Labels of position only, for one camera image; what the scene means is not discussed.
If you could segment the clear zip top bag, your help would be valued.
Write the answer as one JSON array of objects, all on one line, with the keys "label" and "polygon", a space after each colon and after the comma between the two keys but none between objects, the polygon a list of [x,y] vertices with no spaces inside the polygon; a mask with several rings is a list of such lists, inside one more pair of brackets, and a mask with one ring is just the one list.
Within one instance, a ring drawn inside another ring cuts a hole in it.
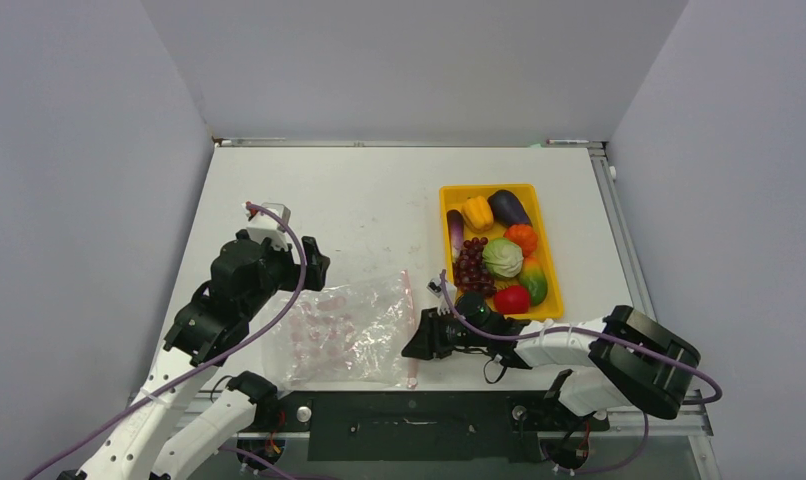
[{"label": "clear zip top bag", "polygon": [[419,363],[401,355],[418,320],[408,272],[305,290],[284,317],[254,342],[254,368],[288,390],[418,385]]}]

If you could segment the green cabbage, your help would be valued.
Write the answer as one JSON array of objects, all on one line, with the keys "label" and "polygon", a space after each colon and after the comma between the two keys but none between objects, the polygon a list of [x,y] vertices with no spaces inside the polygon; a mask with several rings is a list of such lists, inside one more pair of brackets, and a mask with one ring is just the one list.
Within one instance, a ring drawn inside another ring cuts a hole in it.
[{"label": "green cabbage", "polygon": [[520,273],[524,256],[520,246],[500,237],[490,240],[485,245],[482,260],[492,276],[510,279]]}]

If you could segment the yellow plastic tray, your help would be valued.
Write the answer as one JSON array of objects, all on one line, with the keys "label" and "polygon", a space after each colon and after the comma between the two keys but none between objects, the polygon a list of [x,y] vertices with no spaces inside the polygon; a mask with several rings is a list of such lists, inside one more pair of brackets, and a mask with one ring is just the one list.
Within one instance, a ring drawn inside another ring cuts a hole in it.
[{"label": "yellow plastic tray", "polygon": [[[530,184],[458,185],[444,186],[439,190],[439,205],[442,225],[444,228],[444,248],[447,263],[448,282],[454,285],[454,262],[451,259],[451,249],[446,221],[447,212],[451,209],[456,209],[461,212],[463,202],[469,197],[484,196],[487,199],[490,195],[500,189],[513,192],[520,199],[523,207],[529,215],[532,222],[531,226],[535,229],[538,235],[538,248],[531,256],[534,256],[542,264],[549,284],[549,291],[543,303],[538,306],[531,306],[529,311],[525,314],[512,316],[521,320],[545,320],[548,318],[559,318],[564,313],[563,300],[561,297],[561,291],[554,261],[550,251],[546,229],[539,208],[538,197],[536,195],[535,188]],[[503,237],[506,229],[506,227],[496,222],[495,219],[493,227],[482,233],[473,232],[465,224],[464,238],[465,240],[468,240],[472,239],[473,237],[486,237],[489,242],[495,238]],[[492,276],[494,278],[497,291],[511,285],[520,285],[516,279],[516,276],[510,279],[500,279]],[[486,298],[486,301],[489,306],[494,307],[492,297]]]}]

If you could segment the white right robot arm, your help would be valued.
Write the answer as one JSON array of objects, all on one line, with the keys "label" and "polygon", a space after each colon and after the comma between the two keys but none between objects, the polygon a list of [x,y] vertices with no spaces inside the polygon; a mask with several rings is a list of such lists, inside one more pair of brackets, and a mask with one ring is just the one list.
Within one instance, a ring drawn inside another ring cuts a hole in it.
[{"label": "white right robot arm", "polygon": [[701,360],[693,345],[631,306],[558,325],[507,316],[477,293],[463,294],[452,308],[423,310],[401,354],[430,361],[473,350],[506,369],[561,367],[543,403],[558,428],[621,406],[674,419]]}]

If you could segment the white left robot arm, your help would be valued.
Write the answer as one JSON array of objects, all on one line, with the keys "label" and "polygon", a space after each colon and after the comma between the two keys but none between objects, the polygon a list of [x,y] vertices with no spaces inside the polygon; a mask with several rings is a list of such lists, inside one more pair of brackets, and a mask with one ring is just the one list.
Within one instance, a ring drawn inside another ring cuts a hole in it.
[{"label": "white left robot arm", "polygon": [[243,372],[213,414],[174,430],[201,387],[248,345],[251,321],[275,294],[289,293],[293,304],[302,291],[324,287],[329,258],[315,238],[296,245],[293,238],[288,229],[247,227],[221,247],[209,279],[176,314],[134,401],[110,422],[98,450],[60,478],[177,479],[239,430],[273,424],[276,386]]}]

